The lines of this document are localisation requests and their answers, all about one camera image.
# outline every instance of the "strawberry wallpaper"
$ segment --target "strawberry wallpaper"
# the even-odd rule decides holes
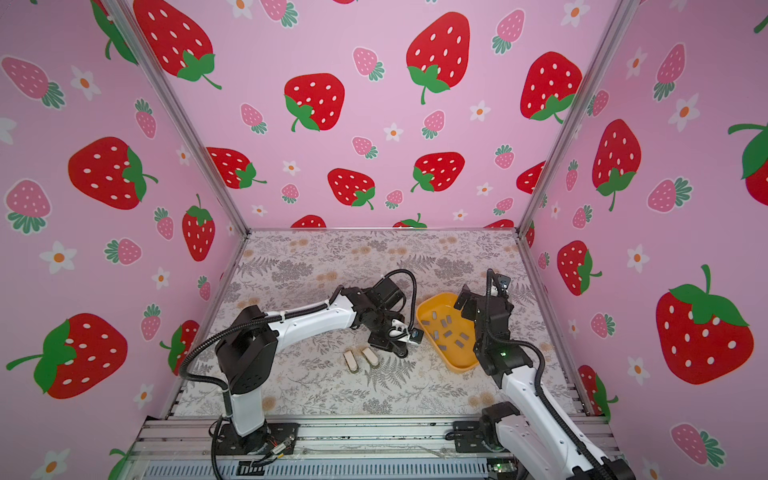
[[[528,235],[638,478],[762,468],[766,15],[642,2]]]
[[[239,239],[100,2],[0,45],[3,477],[114,480]]]
[[[133,10],[251,227],[455,228],[519,223],[614,4]]]

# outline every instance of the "yellow tray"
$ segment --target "yellow tray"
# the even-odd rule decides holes
[[[425,336],[435,347],[449,370],[468,372],[478,365],[472,348],[475,346],[475,324],[462,318],[461,310],[453,308],[458,296],[440,293],[425,300],[416,310]]]

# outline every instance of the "red strawberry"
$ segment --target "red strawberry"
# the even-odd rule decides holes
[[[592,273],[592,255],[580,240],[562,247],[558,252],[557,263],[565,286],[576,296],[587,291],[591,277],[603,275],[602,272]]]
[[[124,238],[120,240],[120,243],[117,240],[107,243],[107,249],[104,250],[104,253],[106,253],[107,260],[112,263],[120,262],[121,265],[131,265],[141,258],[141,247],[130,238]]]
[[[520,35],[523,33],[523,24],[525,23],[525,11],[518,8],[511,14],[504,17],[496,26],[496,36],[493,38],[491,47],[496,55],[503,55],[512,48]]]
[[[144,340],[150,341],[160,329],[160,307],[154,303],[144,311],[144,318],[141,320],[141,335]]]
[[[154,211],[154,221],[157,222],[157,232],[165,239],[174,237],[174,219],[168,216],[168,210],[158,207]]]
[[[330,130],[339,121],[344,105],[344,85],[330,73],[301,75],[288,80],[285,87],[286,108],[310,130]]]
[[[200,291],[201,299],[206,302],[210,300],[210,282],[205,275],[197,279],[197,289]]]
[[[79,313],[45,337],[41,355],[14,360],[5,368],[40,359],[35,383],[55,399],[69,399],[115,373],[127,354],[125,337],[112,325],[91,313]]]
[[[149,104],[144,101],[143,98],[136,100],[136,122],[139,124],[139,128],[144,132],[147,138],[154,138],[155,132],[157,132],[157,122],[152,116],[152,109],[149,108]]]
[[[740,130],[760,130],[744,148],[741,156],[746,191],[763,205],[768,205],[768,126],[738,124],[728,128],[728,134]]]
[[[594,414],[605,415],[605,420],[610,422],[611,409],[608,404],[618,402],[619,398],[614,396],[612,400],[608,399],[607,391],[605,389],[605,385],[603,385],[603,381],[600,380],[600,377],[589,365],[582,365],[578,367],[578,373],[581,377],[581,382],[584,383],[584,388],[587,390],[589,403],[592,404]]]
[[[11,228],[24,235],[38,233],[46,227],[44,220],[51,214],[51,202],[37,182],[29,179],[19,180],[5,195],[5,205],[11,213],[6,218]]]
[[[139,157],[124,141],[104,137],[83,148],[69,159],[69,180],[91,198],[119,210],[135,208],[147,193],[149,178]]]
[[[613,317],[607,313],[598,313],[592,317],[590,325],[592,327],[592,331],[602,339],[608,338],[609,335],[613,336],[616,332],[616,323],[614,322]]]
[[[578,180],[578,162],[574,159],[568,164],[568,173],[565,174],[565,188],[569,192],[576,186]]]
[[[368,48],[358,47],[352,52],[357,72],[370,81],[379,81],[384,78],[384,64],[376,57],[376,53]]]
[[[525,79],[520,97],[520,112],[532,120],[554,119],[563,123],[558,113],[571,106],[581,85],[581,70],[566,57],[548,51],[537,58]]]
[[[693,189],[687,178],[679,177],[675,181],[667,178],[648,195],[648,208],[667,214],[690,200],[690,192]]]
[[[494,223],[490,223],[489,225],[486,225],[483,228],[515,228],[515,222],[504,218],[501,220],[497,220]]]
[[[248,188],[253,182],[265,184],[265,180],[256,180],[256,168],[248,157],[229,148],[206,147],[211,159],[224,180],[224,184],[235,190]]]
[[[670,435],[675,445],[699,465],[709,462],[714,468],[720,468],[725,464],[726,454],[718,446],[720,443],[704,430],[699,432],[693,425],[680,423],[670,429]]]
[[[435,110],[431,114],[427,115],[424,119],[424,128],[422,128],[422,135],[427,140],[431,140],[437,137],[438,133],[445,126],[445,112],[442,110]]]
[[[203,208],[200,195],[197,195],[197,205],[190,207],[181,219],[181,233],[192,258],[197,262],[205,260],[214,242],[216,225],[208,210]]]
[[[102,3],[101,0],[91,0],[91,8],[93,9],[94,18],[96,18],[96,23],[98,24],[99,28],[109,37],[107,47],[104,49],[104,56],[107,57],[107,60],[111,60],[109,56],[109,49],[114,42],[114,47],[122,58],[125,58],[132,64],[138,65],[138,62],[136,62],[136,57],[134,57],[134,54],[128,47],[128,44],[125,43],[123,35],[121,35],[118,27],[111,20],[109,13],[107,13],[107,9],[104,8],[104,3]]]
[[[549,266],[549,253],[542,252],[541,255],[538,256],[538,267],[542,270],[546,270]]]
[[[422,105],[427,88],[432,93],[455,87],[469,63],[469,20],[448,12],[416,36],[408,47],[406,64],[411,80],[422,89]]]
[[[512,197],[507,197],[504,200],[499,201],[496,204],[496,208],[493,209],[494,215],[504,215],[507,213],[507,210],[512,208],[512,204],[515,202],[515,199]]]
[[[293,222],[291,228],[325,228],[326,222],[317,215],[307,215]]]
[[[672,47],[656,73],[658,83],[654,85],[654,98],[662,101],[674,90],[674,82],[680,78],[685,69],[685,44],[678,43]]]
[[[179,367],[181,367],[184,359],[187,358],[199,328],[200,326],[197,325],[197,322],[187,320],[174,332],[174,336],[170,340],[170,346],[166,346],[162,340],[160,341],[161,347],[170,350],[168,352],[168,365],[175,376],[179,376]]]
[[[587,115],[597,117],[608,105],[608,97],[608,92],[605,90],[600,90],[596,95],[593,95],[589,105],[587,105]]]
[[[22,94],[32,100],[41,101],[48,108],[59,110],[65,105],[64,93],[61,92],[57,83],[48,81],[48,76],[42,68],[29,61],[7,55],[2,57],[0,65]]]
[[[603,197],[613,195],[609,212],[614,210],[616,192],[629,187],[643,157],[640,142],[623,120],[605,128],[592,165],[592,184]]]
[[[342,204],[350,207],[362,207],[368,204],[373,210],[371,199],[376,195],[376,184],[368,175],[334,168],[328,172],[328,185],[333,195]]]
[[[214,71],[214,46],[200,26],[163,0],[135,0],[136,21],[160,66],[174,77],[188,81]]]
[[[240,106],[240,117],[243,118],[243,123],[248,125],[251,131],[259,135],[266,133],[264,116],[256,108],[248,104],[242,104]]]
[[[512,153],[512,147],[509,145],[502,145],[496,149],[496,158],[494,161],[499,168],[504,170],[512,166],[512,161],[515,160],[515,154]]]
[[[392,190],[387,194],[386,196],[386,202],[385,205],[390,210],[394,210],[397,207],[400,206],[402,203],[402,191],[401,190]]]
[[[400,220],[398,223],[392,225],[392,228],[426,228],[426,223],[421,223],[421,220],[422,215],[419,214],[416,220],[413,220],[412,218],[409,218],[408,220]]]
[[[732,372],[752,355],[749,324],[727,298],[710,295],[710,268],[702,265],[707,291],[681,285],[656,306],[661,351],[672,373],[699,385]]]
[[[584,205],[583,207],[576,209],[576,213],[574,214],[574,218],[571,223],[573,224],[574,228],[581,230],[586,227],[587,223],[589,223],[591,220],[592,207],[589,205]]]
[[[287,0],[261,0],[261,6],[274,22],[280,22],[285,28],[293,28],[299,23],[299,12]]]
[[[280,191],[283,194],[283,201],[287,204],[294,204],[299,199],[299,189],[294,184],[287,184]]]
[[[376,150],[373,142],[367,138],[354,137],[352,139],[352,146],[355,148],[355,152],[357,152],[358,155],[364,156],[368,159],[376,158],[376,156],[379,154],[379,151]]]
[[[533,194],[533,189],[536,188],[541,171],[544,170],[544,163],[541,162],[538,165],[534,165],[520,174],[517,182],[518,190],[522,190],[527,194]]]
[[[413,180],[428,192],[442,192],[453,185],[464,168],[464,157],[454,151],[428,154],[419,158],[413,166]]]
[[[533,247],[533,239],[536,237],[536,229],[533,225],[533,220],[531,220],[531,228],[528,229],[527,232],[525,232],[525,239],[528,241],[528,248]]]

